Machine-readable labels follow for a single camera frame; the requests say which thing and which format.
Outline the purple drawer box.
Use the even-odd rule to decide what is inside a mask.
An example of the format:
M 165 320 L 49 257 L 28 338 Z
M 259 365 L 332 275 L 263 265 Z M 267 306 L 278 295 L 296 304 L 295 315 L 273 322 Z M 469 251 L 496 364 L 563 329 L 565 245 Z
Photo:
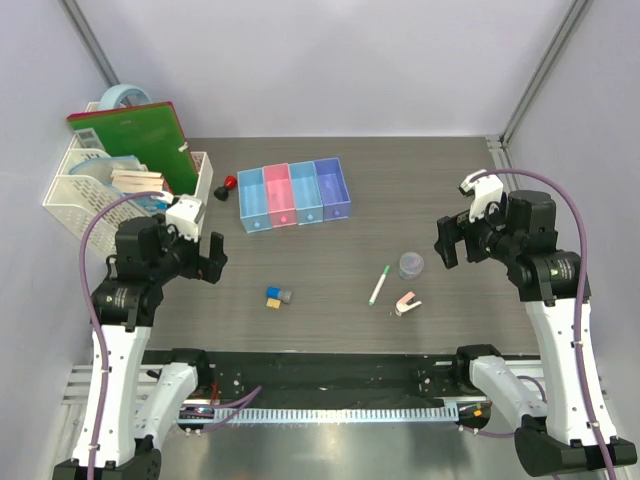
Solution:
M 351 197 L 340 160 L 335 158 L 313 161 L 323 202 L 324 221 L 346 219 L 351 213 Z

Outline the pink drawer box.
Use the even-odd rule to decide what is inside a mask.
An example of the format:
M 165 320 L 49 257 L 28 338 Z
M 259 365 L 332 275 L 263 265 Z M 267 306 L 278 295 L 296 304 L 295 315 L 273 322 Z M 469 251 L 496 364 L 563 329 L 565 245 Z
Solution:
M 268 165 L 263 168 L 268 215 L 273 228 L 297 224 L 295 199 L 289 165 Z

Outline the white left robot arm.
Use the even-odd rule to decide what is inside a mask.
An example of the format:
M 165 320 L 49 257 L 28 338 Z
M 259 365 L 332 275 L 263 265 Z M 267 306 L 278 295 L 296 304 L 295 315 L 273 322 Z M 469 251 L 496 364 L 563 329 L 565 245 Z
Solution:
M 200 238 L 165 214 L 122 222 L 108 272 L 89 294 L 94 360 L 80 436 L 70 459 L 55 466 L 56 479 L 156 479 L 161 449 L 182 404 L 205 397 L 213 371 L 205 351 L 169 353 L 152 392 L 138 399 L 143 356 L 163 288 L 177 277 L 215 284 L 228 258 L 224 237 Z

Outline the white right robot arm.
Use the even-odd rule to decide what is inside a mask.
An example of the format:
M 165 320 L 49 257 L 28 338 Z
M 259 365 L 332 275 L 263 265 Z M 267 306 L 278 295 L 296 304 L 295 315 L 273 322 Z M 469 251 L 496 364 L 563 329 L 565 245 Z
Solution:
M 461 347 L 451 380 L 457 391 L 484 393 L 509 421 L 517 456 L 532 477 L 633 465 L 635 445 L 619 437 L 606 409 L 590 341 L 588 293 L 578 291 L 580 256 L 557 248 L 556 204 L 546 192 L 492 197 L 481 218 L 471 211 L 437 222 L 434 245 L 446 268 L 494 259 L 507 269 L 533 325 L 545 400 L 490 345 Z

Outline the green white marker pen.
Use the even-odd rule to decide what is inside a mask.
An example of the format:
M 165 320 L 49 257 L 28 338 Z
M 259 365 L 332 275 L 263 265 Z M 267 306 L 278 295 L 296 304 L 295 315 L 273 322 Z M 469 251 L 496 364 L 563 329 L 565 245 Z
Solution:
M 380 275 L 380 277 L 379 277 L 379 279 L 378 279 L 378 281 L 377 281 L 377 283 L 376 283 L 376 285 L 375 285 L 375 287 L 374 287 L 374 289 L 373 289 L 373 291 L 372 291 L 372 293 L 371 293 L 371 295 L 370 295 L 370 297 L 368 299 L 368 305 L 369 306 L 374 306 L 375 305 L 376 300 L 377 300 L 377 298 L 378 298 L 378 296 L 380 294 L 380 291 L 381 291 L 381 289 L 382 289 L 382 287 L 383 287 L 383 285 L 384 285 L 384 283 L 385 283 L 385 281 L 386 281 L 386 279 L 387 279 L 387 277 L 389 275 L 390 269 L 391 269 L 390 265 L 386 265 L 384 267 L 384 269 L 383 269 L 383 271 L 382 271 L 382 273 L 381 273 L 381 275 Z

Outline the light blue drawer box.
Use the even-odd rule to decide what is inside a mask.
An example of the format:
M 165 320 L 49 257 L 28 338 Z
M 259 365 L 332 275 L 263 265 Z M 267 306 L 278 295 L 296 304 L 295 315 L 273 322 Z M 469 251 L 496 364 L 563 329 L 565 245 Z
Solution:
M 237 173 L 240 221 L 247 233 L 272 228 L 268 212 L 263 169 L 242 170 Z

